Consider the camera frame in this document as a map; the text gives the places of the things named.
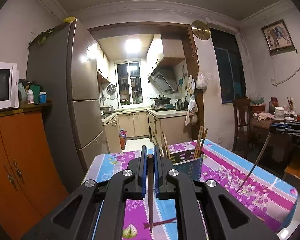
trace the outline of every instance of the green cup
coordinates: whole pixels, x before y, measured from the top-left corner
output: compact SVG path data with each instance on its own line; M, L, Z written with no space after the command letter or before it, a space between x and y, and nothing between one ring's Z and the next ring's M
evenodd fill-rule
M31 86L30 89L33 91L34 103L39 103L39 93L40 93L40 86Z

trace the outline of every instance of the doorway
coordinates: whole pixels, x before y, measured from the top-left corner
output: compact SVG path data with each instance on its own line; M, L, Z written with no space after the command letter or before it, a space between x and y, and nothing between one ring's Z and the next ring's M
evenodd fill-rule
M103 25L88 29L95 40L109 38L114 36L132 35L132 34L156 34L159 33L166 38L179 38L182 40L182 46L186 58L188 75L192 75L194 81L199 71L198 56L196 53L196 45L189 24L178 24L168 22L129 22L111 25ZM196 103L198 106L198 122L191 127L192 139L196 139L199 133L200 125L204 126L204 105L203 93L201 89L194 92Z

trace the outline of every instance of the metal screw head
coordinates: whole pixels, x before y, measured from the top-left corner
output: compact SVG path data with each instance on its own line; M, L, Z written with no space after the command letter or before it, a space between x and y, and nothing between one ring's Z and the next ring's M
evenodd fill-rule
M217 185L216 181L213 179L207 180L206 184L208 187L215 187Z
M122 174L123 174L124 176L127 176L127 177L131 176L132 173L133 173L132 170L124 170L124 171L122 172Z
M85 183L84 183L84 185L86 186L86 187L93 187L94 185L95 185L95 181L93 180L93 179L88 179Z
M178 171L178 170L175 170L175 169L172 169L172 170L169 171L169 174L170 174L171 176L177 176L177 175L179 174L179 171Z

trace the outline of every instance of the kitchen window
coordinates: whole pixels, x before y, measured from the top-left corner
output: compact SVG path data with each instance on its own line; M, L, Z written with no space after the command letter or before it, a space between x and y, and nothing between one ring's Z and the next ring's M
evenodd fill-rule
M233 99L245 98L246 84L235 36L211 29L211 38L218 63L222 103L232 103Z
M117 63L116 77L120 106L143 103L140 62Z

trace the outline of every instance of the purple floral tablecloth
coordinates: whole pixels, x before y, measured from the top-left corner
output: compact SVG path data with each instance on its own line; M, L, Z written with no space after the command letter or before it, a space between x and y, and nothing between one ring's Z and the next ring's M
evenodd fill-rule
M196 141L170 145L170 152L194 149ZM256 167L250 178L238 191L238 187L253 164L244 158L205 140L202 148L201 181L214 179L237 198L253 214L264 220L273 231L278 232L291 222L298 199L297 190L273 174ZM120 154L98 155L90 166L85 179L97 182L111 176L128 166L131 159L138 158L141 151ZM149 230L148 199L127 200L123 225L123 239L134 240L177 240L177 224L174 200L154 200L154 227Z

